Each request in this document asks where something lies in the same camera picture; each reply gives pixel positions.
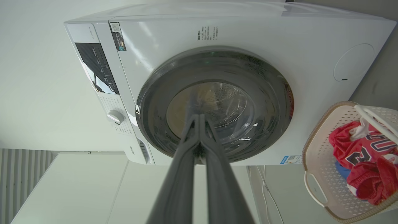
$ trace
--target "red clothing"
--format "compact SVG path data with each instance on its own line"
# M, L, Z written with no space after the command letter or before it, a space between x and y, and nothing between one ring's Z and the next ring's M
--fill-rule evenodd
M329 142L334 148L333 155L343 167L352 169L360 162L375 163L380 156L386 154L398 155L397 144L371 125L366 137L350 141L349 131L360 124L353 121L337 128L329 136Z
M398 165L384 157L379 157L376 163L357 163L347 185L357 198L378 205L398 190Z

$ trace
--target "white cable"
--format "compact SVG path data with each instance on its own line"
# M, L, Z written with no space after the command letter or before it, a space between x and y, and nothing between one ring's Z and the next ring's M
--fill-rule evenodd
M264 166L264 169L263 169L263 174L261 174L261 171L260 171L260 169L258 168L258 166L256 166L256 167L257 167L258 173L259 173L260 176L261 176L261 180L263 180L263 186L262 186L261 191L262 191L262 193L263 193L263 197L264 197L264 201L265 201L265 211L266 211L266 216L267 216L268 223L271 224L271 222L270 222L269 219L268 219L268 207L267 207L267 200L265 199L265 195L264 195L264 186L265 186L265 188L267 189L268 194L269 194L269 196L271 197L272 201L274 202L276 209L278 210L279 218L281 218L282 224L285 224L285 223L283 222L283 219L282 219L281 213L280 213L280 211L279 211L279 208L278 208L278 206L277 206L277 204L276 204L274 198L272 197L271 192L270 192L269 189L268 189L267 183L265 182L265 166Z

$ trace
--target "white plastic basket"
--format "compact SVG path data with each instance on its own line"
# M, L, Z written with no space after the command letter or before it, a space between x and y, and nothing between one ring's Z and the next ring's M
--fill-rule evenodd
M380 212L398 208L398 191L377 206L361 201L351 194L346 180L336 169L336 158L329 135L336 128L364 117L386 137L398 143L398 111L361 106L354 102L339 102L325 113L308 138L303 150L304 183L311 197L341 223L352 223ZM390 131L380 125L384 124ZM311 191L308 177L313 176L326 202L322 203Z

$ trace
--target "beige woven rim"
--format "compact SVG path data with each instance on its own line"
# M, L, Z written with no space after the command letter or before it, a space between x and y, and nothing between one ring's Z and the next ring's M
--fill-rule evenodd
M352 106L354 107L355 105L357 105L357 103L351 102L351 101L343 101L343 102L339 102L334 104L333 106L331 106L326 113L323 115L323 117L321 118L321 120L317 123L317 125L315 126L315 128L313 129L313 131L311 132L310 137L308 138L307 142L305 143L303 152L302 152L302 163L304 165L304 170L308 171L307 169L307 164L305 161L305 155L307 153L307 149L310 146L312 140L314 139L315 134L318 132L319 128L322 126L322 124L325 122L325 120L329 117L329 115L331 113L333 113L333 111L340 107L340 106ZM393 195L391 195L388 199L386 199L385 201L383 201L381 204L375 206L374 208L358 215L352 218L348 218L348 219L342 219L340 217L338 217L337 215L335 215L333 213L333 211L331 211L328 207L325 207L326 211L338 222L340 223L353 223L353 222L358 222L361 220L364 220L366 218L369 218L373 215L376 215L380 212L382 212L383 210L387 209L389 206L391 206L392 204L394 204L396 201L398 201L398 191L396 191Z

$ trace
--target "washing machine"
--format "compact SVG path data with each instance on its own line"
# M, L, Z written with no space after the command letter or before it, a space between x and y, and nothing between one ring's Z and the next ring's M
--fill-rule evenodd
M350 98L395 24L304 3L190 2L64 25L129 160L169 165L186 120L204 113L232 165L276 165L301 162L316 122Z

